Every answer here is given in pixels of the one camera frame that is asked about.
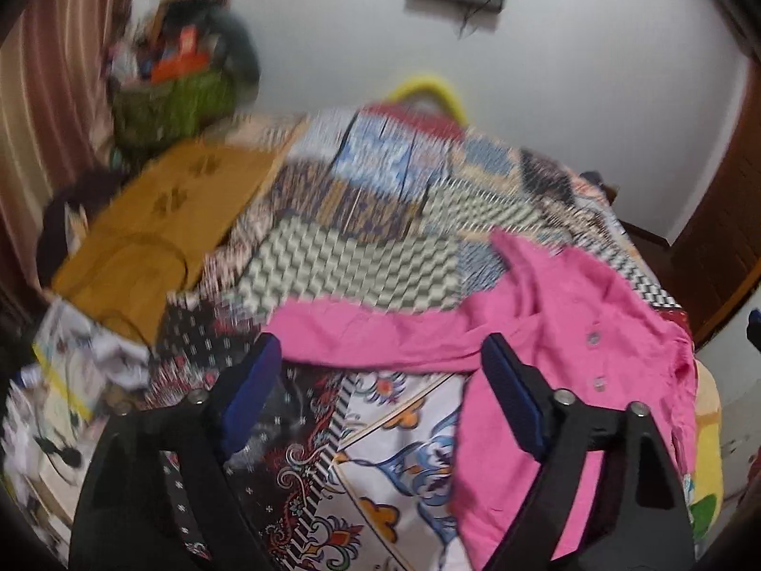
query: white wall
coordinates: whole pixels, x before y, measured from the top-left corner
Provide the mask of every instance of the white wall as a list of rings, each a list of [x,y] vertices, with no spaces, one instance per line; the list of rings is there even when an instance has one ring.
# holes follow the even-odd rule
[[[743,100],[747,89],[747,78],[750,71],[751,59],[741,58],[740,66],[737,67],[737,74],[734,78],[732,94],[729,97],[727,112],[724,114],[724,123],[719,130],[714,147],[709,154],[708,160],[703,164],[702,172],[699,174],[699,178],[693,187],[693,192],[690,193],[690,197],[687,198],[687,202],[682,207],[681,214],[676,218],[676,221],[665,236],[670,244],[675,242],[676,238],[679,237],[687,225],[687,222],[690,221],[693,213],[700,205],[705,192],[709,190],[716,170],[722,164],[729,142],[732,141],[737,120],[739,120],[740,113],[742,112]]]
[[[723,406],[739,400],[761,381],[761,353],[745,337],[748,315],[755,308],[761,309],[761,290],[756,290],[729,324],[697,353],[716,379]]]
[[[672,236],[726,121],[743,57],[710,0],[506,0],[493,30],[408,0],[233,0],[260,51],[256,110],[383,97],[443,75],[470,120],[621,185],[621,219]]]

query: brown curtain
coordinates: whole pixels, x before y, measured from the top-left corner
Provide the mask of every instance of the brown curtain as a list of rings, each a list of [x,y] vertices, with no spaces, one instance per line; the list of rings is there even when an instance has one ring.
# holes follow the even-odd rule
[[[0,288],[27,306],[45,205],[108,158],[100,68],[130,1],[29,0],[0,46]]]

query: green basket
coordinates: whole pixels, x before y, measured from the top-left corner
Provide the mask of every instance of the green basket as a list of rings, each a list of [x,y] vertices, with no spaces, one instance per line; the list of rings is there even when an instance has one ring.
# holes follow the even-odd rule
[[[125,87],[113,97],[113,134],[126,166],[141,169],[147,160],[179,140],[235,111],[235,87],[223,70]]]

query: bed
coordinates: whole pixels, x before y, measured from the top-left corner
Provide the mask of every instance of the bed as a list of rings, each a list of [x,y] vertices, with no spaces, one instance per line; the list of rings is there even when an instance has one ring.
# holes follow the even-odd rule
[[[289,297],[340,296],[418,313],[453,309],[491,290],[510,272],[488,243],[494,226],[550,250],[586,250],[659,315],[687,328],[678,303],[644,264],[597,186],[552,159],[446,117],[391,103],[303,117],[236,116],[200,144],[254,158],[269,153],[272,164],[254,197],[231,226],[227,222],[224,244],[199,258],[196,270],[185,257],[183,283],[197,278],[195,287],[173,290],[176,270],[174,278],[166,274],[170,293],[159,321],[150,324],[155,350],[145,407],[173,405],[192,389],[211,387],[221,370],[241,361]],[[208,160],[197,165],[199,173],[213,171]],[[87,254],[72,261],[80,255]],[[335,268],[347,255],[355,272],[338,276]],[[406,274],[394,274],[400,266]],[[90,314],[93,305],[83,298],[78,292],[70,301]],[[120,306],[113,298],[109,309]],[[120,311],[122,318],[135,316]],[[104,323],[136,334],[129,327],[134,322]],[[272,557],[288,569],[321,571],[469,568],[447,505],[466,383],[464,374],[285,363],[249,443],[224,466]],[[696,538],[722,497],[720,410],[710,388],[702,369],[699,406],[709,407],[699,407],[699,425],[716,429],[699,441],[705,479],[684,475]],[[163,462],[180,534],[189,550],[208,557],[176,457],[165,453]]]

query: pink fabric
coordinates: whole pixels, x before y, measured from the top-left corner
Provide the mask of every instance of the pink fabric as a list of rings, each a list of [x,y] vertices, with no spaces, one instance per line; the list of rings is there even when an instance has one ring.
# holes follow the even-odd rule
[[[489,333],[502,333],[550,386],[570,388],[588,404],[621,410],[633,400],[645,402],[679,471],[692,471],[695,461],[697,377],[690,337],[580,249],[552,256],[501,230],[492,232],[492,245],[509,261],[510,272],[456,310],[406,315],[345,301],[288,301],[265,328],[293,361],[476,372],[460,413],[451,504],[477,570],[515,518],[539,466],[518,448],[480,370],[479,351]],[[580,542],[601,459],[601,453],[587,457],[556,557]]]

